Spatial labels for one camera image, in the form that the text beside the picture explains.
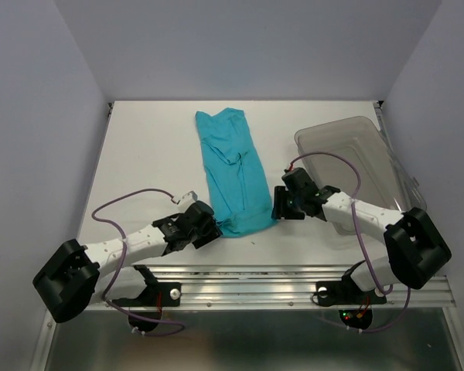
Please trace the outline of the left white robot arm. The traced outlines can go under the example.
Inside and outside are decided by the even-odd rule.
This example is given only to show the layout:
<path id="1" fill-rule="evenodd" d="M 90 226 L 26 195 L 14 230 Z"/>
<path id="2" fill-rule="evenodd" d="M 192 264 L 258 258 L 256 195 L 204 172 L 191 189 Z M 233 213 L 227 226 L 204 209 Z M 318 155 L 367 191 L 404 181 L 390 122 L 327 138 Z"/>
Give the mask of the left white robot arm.
<path id="1" fill-rule="evenodd" d="M 103 243 L 63 243 L 33 278 L 32 284 L 58 323 L 77 317 L 91 303 L 103 301 L 96 293 L 101 279 L 153 257 L 196 249 L 221 237 L 213 210 L 192 201 L 183 212 L 167 216 L 138 232 Z"/>

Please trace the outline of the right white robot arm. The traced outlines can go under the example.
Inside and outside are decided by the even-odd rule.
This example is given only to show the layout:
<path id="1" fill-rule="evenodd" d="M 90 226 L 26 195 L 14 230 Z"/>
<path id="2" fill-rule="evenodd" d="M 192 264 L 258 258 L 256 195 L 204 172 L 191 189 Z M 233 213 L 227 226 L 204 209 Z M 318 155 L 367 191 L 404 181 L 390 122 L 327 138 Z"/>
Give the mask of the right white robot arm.
<path id="1" fill-rule="evenodd" d="M 452 258 L 423 209 L 385 209 L 330 185 L 319 188 L 303 168 L 294 168 L 281 179 L 283 185 L 274 190 L 273 219 L 303 220 L 309 216 L 352 225 L 358 237 L 367 235 L 385 246 L 385 257 L 364 259 L 335 282 L 332 292 L 348 301 L 359 301 L 368 292 L 398 283 L 419 290 Z"/>

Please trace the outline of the turquoise t shirt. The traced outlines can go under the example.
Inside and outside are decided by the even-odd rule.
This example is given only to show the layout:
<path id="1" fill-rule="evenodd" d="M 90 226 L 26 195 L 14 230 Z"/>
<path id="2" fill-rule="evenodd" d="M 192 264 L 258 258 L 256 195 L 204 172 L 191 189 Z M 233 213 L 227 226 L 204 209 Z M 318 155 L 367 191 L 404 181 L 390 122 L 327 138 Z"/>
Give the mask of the turquoise t shirt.
<path id="1" fill-rule="evenodd" d="M 275 225 L 264 168 L 245 113 L 198 111 L 196 129 L 212 209 L 224 237 L 244 237 Z"/>

